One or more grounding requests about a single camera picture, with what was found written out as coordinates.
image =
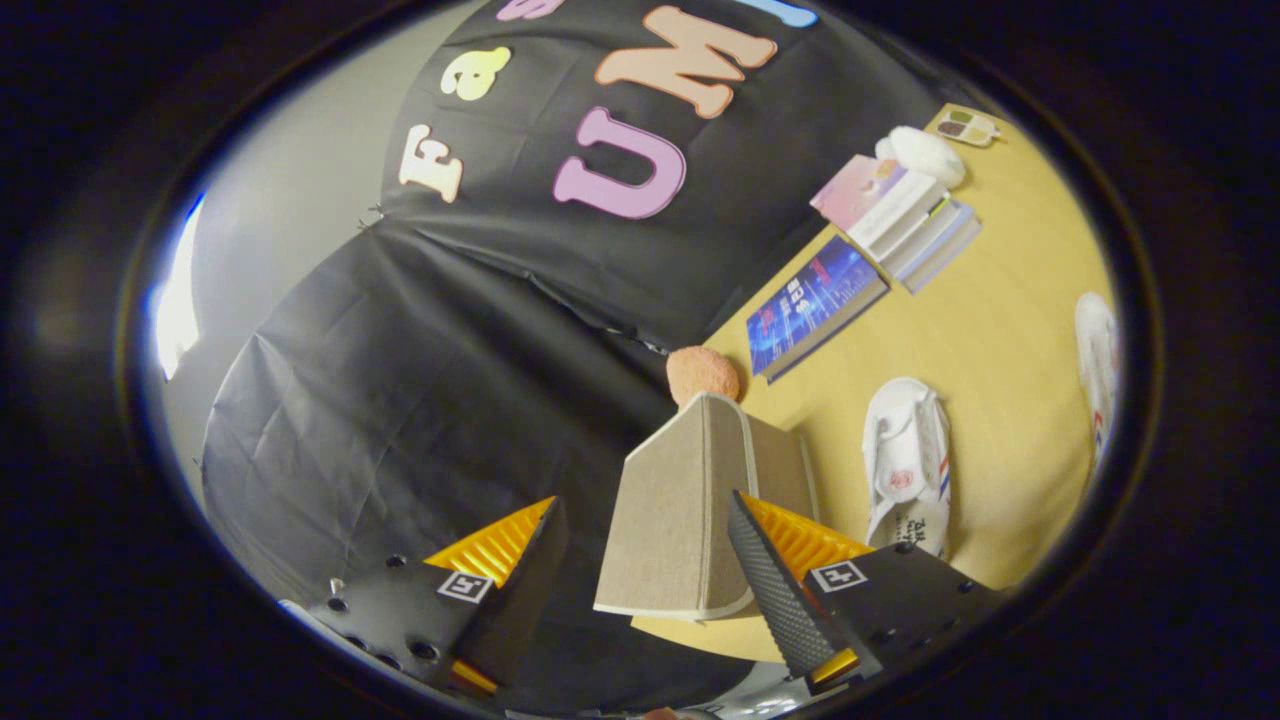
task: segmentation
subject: blue book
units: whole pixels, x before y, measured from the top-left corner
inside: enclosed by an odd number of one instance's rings
[[[746,319],[751,374],[773,382],[886,292],[876,268],[833,234]]]

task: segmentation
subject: book cover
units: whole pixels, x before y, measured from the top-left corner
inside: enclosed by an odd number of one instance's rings
[[[815,347],[874,300],[867,299],[872,287],[887,288],[870,263],[832,234],[782,290],[748,318],[751,374],[769,377],[788,355]]]
[[[897,160],[854,155],[809,204],[847,233],[905,174]]]

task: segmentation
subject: light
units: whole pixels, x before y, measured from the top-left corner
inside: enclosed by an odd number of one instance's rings
[[[192,245],[196,240],[196,224],[200,210],[205,205],[201,196],[187,223],[182,227],[178,249],[173,255],[173,269],[160,291],[156,306],[156,350],[160,354],[160,368],[165,382],[178,372],[178,361],[200,340],[200,327],[196,324],[196,299],[191,290]]]

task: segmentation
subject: black cloth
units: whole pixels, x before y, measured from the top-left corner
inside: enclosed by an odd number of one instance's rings
[[[566,1],[534,20],[499,22],[490,3],[426,63],[401,108],[387,149],[383,208],[429,237],[481,261],[525,274],[586,322],[676,348],[703,342],[818,229],[809,199],[855,154],[872,154],[896,126],[923,127],[945,100],[973,104],[922,77],[864,35],[820,13],[791,28],[771,14],[714,0],[687,14],[778,49],[742,82],[713,119],[687,101],[632,82],[600,85],[609,53],[662,47],[643,18],[664,3]],[[440,90],[440,77],[467,51],[509,47],[511,61],[489,92],[467,101]],[[627,183],[650,163],[596,143],[577,127],[593,108],[657,135],[685,156],[684,186],[658,214],[630,220],[552,196],[571,156]],[[457,200],[399,183],[411,127],[463,164]]]
[[[808,200],[850,156],[957,97],[826,15],[796,29],[719,1],[684,9],[778,51],[704,120],[657,90],[593,78],[608,51],[662,44],[641,26],[658,3],[571,0],[499,23],[502,5],[463,23],[410,91],[385,217],[293,288],[233,364],[206,436],[209,520],[269,592],[310,605],[330,578],[425,557],[559,495],[570,547],[507,701],[703,702],[751,664],[591,610],[623,457],[675,413],[663,357],[600,328],[704,341],[822,227]],[[485,97],[440,92],[457,55],[499,44],[513,58]],[[627,220],[552,197],[571,155],[627,182],[649,172],[577,146],[596,105],[681,147],[687,177],[663,211]],[[398,182],[416,124],[465,164],[453,204]]]

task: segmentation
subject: white sneaker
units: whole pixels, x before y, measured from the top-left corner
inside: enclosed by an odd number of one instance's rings
[[[863,433],[872,497],[867,544],[908,541],[943,556],[951,515],[948,430],[938,393],[920,380],[892,379],[872,397]]]
[[[1120,333],[1111,309],[1094,292],[1080,296],[1075,304],[1075,350],[1079,360],[1080,384],[1093,414],[1093,465],[1097,471],[1116,409],[1116,378],[1120,374]]]

